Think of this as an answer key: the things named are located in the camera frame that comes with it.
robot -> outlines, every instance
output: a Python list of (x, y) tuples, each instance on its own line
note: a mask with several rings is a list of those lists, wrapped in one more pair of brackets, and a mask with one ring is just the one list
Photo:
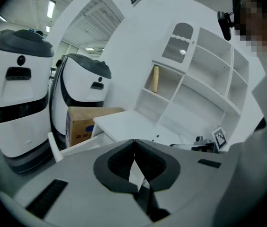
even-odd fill
[(111, 80), (105, 62), (80, 54), (64, 55), (57, 62), (50, 96), (52, 130), (60, 149), (66, 148), (66, 116), (70, 106), (102, 107)]
[(0, 32), (0, 149), (22, 173), (51, 155), (48, 71), (52, 45), (28, 30)]

gray panel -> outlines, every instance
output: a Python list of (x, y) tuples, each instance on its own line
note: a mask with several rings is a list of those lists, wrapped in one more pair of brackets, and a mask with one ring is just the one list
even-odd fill
[(93, 172), (94, 161), (120, 146), (121, 141), (64, 158), (28, 182), (15, 195), (26, 207), (54, 179), (68, 182), (44, 220), (62, 227), (71, 226), (144, 226), (151, 220), (131, 194), (111, 192)]
[(155, 192), (158, 205), (162, 209), (173, 213), (193, 199), (203, 189), (208, 181), (217, 173), (218, 169), (198, 163), (200, 159), (207, 159), (223, 164), (226, 155), (199, 151), (182, 150), (166, 147), (151, 141), (143, 140), (149, 145), (172, 155), (181, 165), (178, 179), (168, 189)]
[(91, 58), (80, 54), (67, 54), (66, 56), (72, 58), (84, 69), (99, 76), (111, 79), (111, 71), (104, 62), (92, 60)]
[(0, 50), (12, 53), (53, 57), (53, 46), (40, 35), (28, 30), (2, 30), (0, 32)]
[[(156, 223), (157, 227), (175, 226), (181, 223), (182, 226), (212, 226), (215, 210), (231, 180), (239, 153), (241, 143), (231, 146), (228, 153), (222, 155), (223, 162), (216, 174), (201, 188), (190, 201), (184, 202), (182, 208), (174, 212), (170, 217)], [(178, 197), (185, 192), (181, 189)]]

white shelf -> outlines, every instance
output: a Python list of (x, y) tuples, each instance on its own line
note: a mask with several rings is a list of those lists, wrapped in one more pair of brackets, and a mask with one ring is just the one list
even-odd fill
[(240, 112), (231, 104), (229, 104), (225, 97), (221, 96), (218, 92), (213, 90), (211, 87), (208, 87), (198, 79), (190, 75), (185, 75), (183, 84), (207, 98), (209, 101), (221, 108), (224, 112), (240, 115)]
[(248, 83), (248, 77), (249, 77), (248, 61), (236, 49), (233, 49), (233, 56), (234, 56), (233, 68)]
[(187, 74), (224, 96), (230, 77), (230, 66), (216, 55), (197, 46)]
[[(159, 66), (159, 82), (158, 82), (158, 93), (153, 93), (155, 96), (162, 97), (165, 101), (169, 101), (174, 94), (182, 75), (179, 72), (176, 72), (173, 69), (154, 64)], [(153, 68), (146, 80), (144, 88), (148, 91), (151, 91), (151, 83), (153, 78)]]
[(150, 90), (146, 89), (146, 88), (142, 88), (142, 90), (144, 90), (145, 92), (148, 92), (154, 96), (157, 96), (158, 98), (166, 101), (167, 103), (169, 103), (169, 100), (167, 100), (166, 98), (162, 97), (161, 95), (157, 94), (157, 93), (154, 93), (154, 92), (151, 92)]
[(190, 87), (181, 85), (160, 123), (194, 142), (199, 135), (210, 137), (223, 116), (224, 111), (216, 104)]
[(247, 93), (246, 81), (234, 70), (227, 98), (242, 111)]
[(223, 117), (223, 120), (220, 124), (220, 126), (225, 130), (226, 139), (229, 140), (229, 138), (232, 136), (234, 130), (236, 129), (238, 122), (240, 120), (239, 115), (226, 113)]
[(232, 71), (231, 86), (247, 87), (247, 82), (244, 80), (244, 78), (236, 70)]
[(221, 37), (200, 28), (197, 45), (212, 52), (227, 64), (231, 64), (231, 45)]
[(157, 123), (167, 105), (168, 102), (162, 100), (158, 95), (141, 90), (135, 106), (135, 111), (151, 122)]

